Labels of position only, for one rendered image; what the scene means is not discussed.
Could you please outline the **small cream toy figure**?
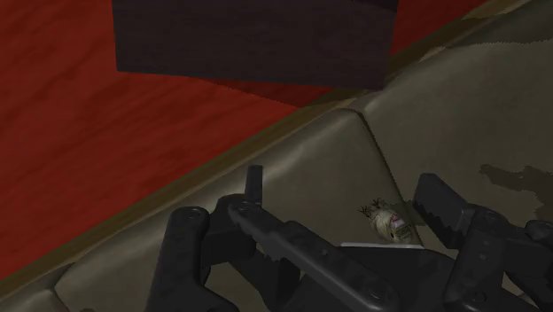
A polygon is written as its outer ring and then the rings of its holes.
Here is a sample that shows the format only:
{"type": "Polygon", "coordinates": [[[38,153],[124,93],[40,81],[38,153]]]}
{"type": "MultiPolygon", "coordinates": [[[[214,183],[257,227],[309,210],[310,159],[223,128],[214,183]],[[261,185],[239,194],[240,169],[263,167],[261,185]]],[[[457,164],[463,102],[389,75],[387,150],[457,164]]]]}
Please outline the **small cream toy figure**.
{"type": "Polygon", "coordinates": [[[369,204],[361,205],[357,212],[369,220],[370,229],[385,242],[396,245],[420,245],[409,202],[391,203],[375,198],[369,204]]]}

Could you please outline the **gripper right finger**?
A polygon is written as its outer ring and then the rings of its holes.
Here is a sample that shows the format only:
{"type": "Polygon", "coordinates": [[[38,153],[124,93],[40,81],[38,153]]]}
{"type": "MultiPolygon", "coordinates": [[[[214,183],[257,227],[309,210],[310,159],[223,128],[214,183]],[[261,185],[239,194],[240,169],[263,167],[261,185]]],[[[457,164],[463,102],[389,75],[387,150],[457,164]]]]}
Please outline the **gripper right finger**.
{"type": "Polygon", "coordinates": [[[442,287],[446,312],[553,312],[552,222],[515,226],[430,173],[419,176],[413,207],[458,251],[442,287]]]}

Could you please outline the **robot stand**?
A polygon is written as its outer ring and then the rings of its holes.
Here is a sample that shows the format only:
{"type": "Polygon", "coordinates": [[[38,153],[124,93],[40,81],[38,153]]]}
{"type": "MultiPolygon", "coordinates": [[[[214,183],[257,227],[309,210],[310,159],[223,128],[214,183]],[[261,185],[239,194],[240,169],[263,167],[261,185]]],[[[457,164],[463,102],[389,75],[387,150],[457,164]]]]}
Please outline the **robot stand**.
{"type": "Polygon", "coordinates": [[[112,0],[122,72],[383,85],[399,0],[112,0]]]}

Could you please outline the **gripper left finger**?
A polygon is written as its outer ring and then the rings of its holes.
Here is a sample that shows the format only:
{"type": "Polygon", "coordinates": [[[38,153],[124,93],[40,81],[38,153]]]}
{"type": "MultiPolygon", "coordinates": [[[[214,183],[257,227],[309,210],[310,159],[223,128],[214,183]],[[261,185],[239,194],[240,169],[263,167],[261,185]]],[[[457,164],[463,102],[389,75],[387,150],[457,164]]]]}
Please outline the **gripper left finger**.
{"type": "Polygon", "coordinates": [[[144,312],[240,312],[206,288],[228,262],[268,312],[400,312],[398,291],[298,222],[262,207],[263,168],[247,169],[245,192],[213,213],[179,207],[167,222],[144,312]]]}

